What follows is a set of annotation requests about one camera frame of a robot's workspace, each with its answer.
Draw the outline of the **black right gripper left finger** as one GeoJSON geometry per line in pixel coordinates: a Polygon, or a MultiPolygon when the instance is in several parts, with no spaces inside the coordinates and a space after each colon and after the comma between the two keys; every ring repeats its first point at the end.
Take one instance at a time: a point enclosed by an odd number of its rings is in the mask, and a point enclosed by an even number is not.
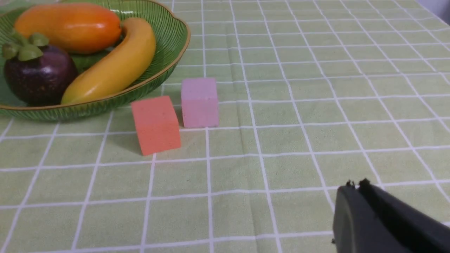
{"type": "Polygon", "coordinates": [[[333,216],[338,253],[410,253],[383,225],[353,181],[339,186],[333,216]]]}

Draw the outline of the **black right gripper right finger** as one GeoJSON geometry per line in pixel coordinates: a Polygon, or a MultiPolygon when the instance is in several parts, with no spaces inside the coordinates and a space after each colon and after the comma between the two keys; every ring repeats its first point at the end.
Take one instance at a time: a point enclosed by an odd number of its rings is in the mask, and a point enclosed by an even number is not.
{"type": "Polygon", "coordinates": [[[449,227],[406,204],[368,179],[358,191],[389,233],[412,253],[448,253],[449,227]]]}

